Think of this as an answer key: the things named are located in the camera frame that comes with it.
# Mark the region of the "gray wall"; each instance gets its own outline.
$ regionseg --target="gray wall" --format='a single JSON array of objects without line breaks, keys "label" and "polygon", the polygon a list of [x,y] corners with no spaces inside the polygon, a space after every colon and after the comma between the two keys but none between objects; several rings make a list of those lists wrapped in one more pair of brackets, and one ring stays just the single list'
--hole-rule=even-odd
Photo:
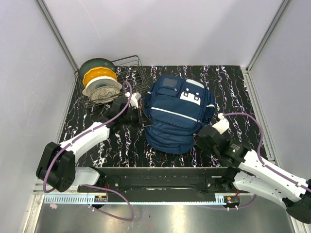
[{"label": "gray wall", "polygon": [[242,65],[282,0],[45,0],[78,65],[140,56],[144,65]]},{"label": "gray wall", "polygon": [[280,165],[305,179],[311,178],[310,9],[309,0],[290,4],[251,70]]},{"label": "gray wall", "polygon": [[34,0],[2,0],[0,28],[0,231],[17,233],[74,78]]}]

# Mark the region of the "wire basket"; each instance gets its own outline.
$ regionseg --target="wire basket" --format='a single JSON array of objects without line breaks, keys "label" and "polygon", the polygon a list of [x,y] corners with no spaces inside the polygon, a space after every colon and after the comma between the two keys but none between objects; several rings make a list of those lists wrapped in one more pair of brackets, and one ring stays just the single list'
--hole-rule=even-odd
[{"label": "wire basket", "polygon": [[[139,92],[142,94],[147,92],[149,89],[147,75],[137,55],[124,57],[111,62],[116,66],[116,75],[120,84],[123,84],[124,81],[128,81],[132,86],[133,93]],[[76,79],[76,91],[78,94],[79,102],[89,108],[100,105],[102,104],[101,102],[104,102],[105,100],[113,100],[119,96],[124,95],[124,91],[122,89],[121,92],[116,95],[98,100],[90,100],[89,97],[82,94],[82,91],[85,87],[82,83],[83,77],[80,76],[79,71],[76,71],[74,76]]]}]

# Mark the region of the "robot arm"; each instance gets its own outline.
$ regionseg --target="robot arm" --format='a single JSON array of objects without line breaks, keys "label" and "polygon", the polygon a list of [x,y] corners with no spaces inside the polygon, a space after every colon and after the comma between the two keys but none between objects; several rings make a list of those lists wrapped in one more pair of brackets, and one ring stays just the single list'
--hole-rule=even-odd
[{"label": "robot arm", "polygon": [[78,162],[80,157],[92,147],[107,140],[112,133],[116,133],[120,130],[121,122],[119,119],[122,119],[122,123],[125,124],[140,120],[138,114],[140,111],[138,108],[138,100],[141,95],[139,93],[134,93],[130,99],[130,107],[124,111],[124,114],[122,114],[119,119],[103,125],[103,122],[107,122],[124,108],[124,105],[128,102],[130,95],[129,93],[126,93],[125,96],[127,98],[118,98],[113,101],[108,115],[102,117],[100,122],[94,122],[88,129],[65,142],[60,144],[50,142],[44,148],[36,171],[36,176],[39,179],[44,180],[51,161],[60,150],[64,150],[53,165],[48,176],[47,184],[59,192],[66,191],[72,185],[97,184],[97,186],[101,186],[101,180],[104,180],[104,178],[102,177],[103,174],[100,171],[90,167],[76,167],[75,164]]},{"label": "robot arm", "polygon": [[197,145],[213,148],[220,163],[228,167],[222,178],[223,187],[264,197],[285,208],[292,217],[311,223],[311,193],[307,190],[311,180],[297,177],[263,158],[260,161],[254,150],[239,141],[226,140],[222,134],[229,129],[229,122],[223,114],[218,118],[219,122],[199,132]]}]

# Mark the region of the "purple cable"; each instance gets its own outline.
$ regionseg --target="purple cable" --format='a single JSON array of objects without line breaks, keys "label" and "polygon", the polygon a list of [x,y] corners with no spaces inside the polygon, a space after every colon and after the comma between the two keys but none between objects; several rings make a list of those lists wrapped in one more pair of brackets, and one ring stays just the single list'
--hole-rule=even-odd
[{"label": "purple cable", "polygon": [[[259,140],[259,145],[257,147],[257,156],[258,156],[258,160],[261,162],[262,165],[266,166],[269,170],[273,171],[274,173],[276,173],[277,175],[279,175],[280,177],[288,180],[289,182],[292,182],[293,184],[295,184],[296,186],[298,186],[298,182],[297,181],[294,181],[293,179],[283,175],[282,173],[278,172],[277,170],[273,169],[272,167],[270,167],[269,165],[266,165],[264,163],[264,161],[262,160],[262,157],[261,157],[261,154],[260,154],[260,148],[261,148],[261,145],[262,145],[262,141],[263,141],[263,132],[262,132],[262,128],[261,126],[259,125],[259,123],[256,121],[255,118],[253,118],[251,115],[247,114],[247,113],[226,113],[224,114],[224,116],[231,116],[231,115],[242,115],[242,116],[247,116],[249,118],[251,118],[255,123],[256,125],[258,126],[259,128],[259,133],[260,133],[260,140]],[[311,189],[309,189],[308,187],[305,187],[305,186],[300,186],[302,187],[303,189],[307,190],[308,192],[311,193]]]},{"label": "purple cable", "polygon": [[112,215],[110,213],[107,213],[105,211],[102,211],[102,210],[99,210],[99,209],[96,209],[95,207],[93,207],[93,210],[96,210],[102,214],[105,214],[105,215],[108,215],[110,217],[114,217],[118,220],[122,220],[122,221],[134,221],[134,217],[135,217],[135,214],[134,214],[134,209],[133,209],[133,206],[130,204],[130,202],[121,194],[121,193],[118,193],[117,191],[115,190],[112,190],[112,189],[109,189],[109,188],[101,188],[101,187],[96,187],[96,186],[92,186],[92,185],[88,185],[88,184],[84,184],[83,186],[85,187],[88,187],[88,188],[94,188],[94,189],[100,189],[102,191],[108,191],[108,192],[111,192],[111,193],[115,193],[117,195],[119,195],[123,200],[125,200],[125,202],[128,204],[128,206],[130,207],[130,210],[131,210],[131,213],[132,213],[132,217],[131,218],[123,218],[123,217],[118,217],[118,216],[115,216],[115,215]]},{"label": "purple cable", "polygon": [[[128,105],[130,104],[130,101],[131,101],[131,97],[132,97],[132,94],[133,94],[133,90],[132,90],[132,87],[131,87],[130,83],[129,83],[128,81],[125,81],[125,82],[123,83],[123,90],[124,90],[124,92],[126,91],[126,88],[127,88],[126,86],[130,88],[130,96],[129,96],[128,101],[127,101],[126,105],[124,106],[124,108],[123,108],[118,114],[116,114],[113,118],[111,118],[110,120],[106,121],[105,123],[103,123],[103,124],[101,124],[101,125],[99,125],[99,126],[94,127],[92,130],[87,130],[87,131],[83,132],[82,134],[80,134],[79,136],[77,136],[77,137],[72,141],[72,143],[75,143],[77,140],[79,140],[81,137],[85,136],[86,134],[88,134],[88,133],[90,133],[90,132],[92,132],[92,131],[94,131],[94,130],[96,130],[96,129],[99,129],[100,127],[102,127],[102,126],[104,126],[104,125],[107,125],[107,124],[109,124],[110,122],[114,121],[115,119],[117,119],[117,118],[127,109]],[[51,170],[52,170],[52,167],[54,166],[54,164],[55,164],[56,160],[58,159],[58,157],[59,157],[68,147],[70,147],[70,146],[72,145],[72,143],[68,143],[67,145],[65,145],[65,146],[56,154],[56,156],[53,158],[53,160],[52,160],[52,162],[51,162],[51,164],[50,164],[50,166],[49,166],[49,168],[48,168],[48,170],[47,170],[47,173],[45,174],[44,180],[43,180],[43,192],[44,192],[44,193],[50,193],[50,192],[52,192],[52,191],[55,190],[55,188],[52,188],[52,189],[50,189],[50,190],[47,190],[48,177],[49,177],[50,172],[51,172]],[[129,205],[129,207],[130,207],[130,209],[131,209],[131,212],[132,212],[132,218],[130,218],[130,219],[127,219],[127,218],[120,218],[120,217],[118,217],[118,216],[114,216],[114,215],[111,215],[111,214],[106,213],[106,212],[104,212],[104,211],[98,210],[99,212],[101,212],[101,213],[103,213],[103,214],[105,214],[105,215],[109,215],[109,216],[111,216],[111,217],[115,217],[115,218],[120,219],[120,220],[124,220],[124,221],[133,221],[133,219],[134,219],[134,210],[133,210],[133,207],[131,206],[131,204],[129,203],[129,201],[128,201],[124,196],[122,196],[122,194],[120,194],[120,193],[118,193],[118,192],[116,192],[116,191],[114,191],[114,190],[111,190],[111,189],[106,189],[106,188],[101,188],[101,187],[95,187],[95,186],[92,186],[92,187],[93,187],[93,188],[96,188],[96,189],[101,189],[101,190],[104,190],[104,191],[109,191],[109,192],[113,192],[113,193],[118,194],[118,195],[119,195],[121,198],[123,198],[123,199],[126,201],[126,203]]]}]

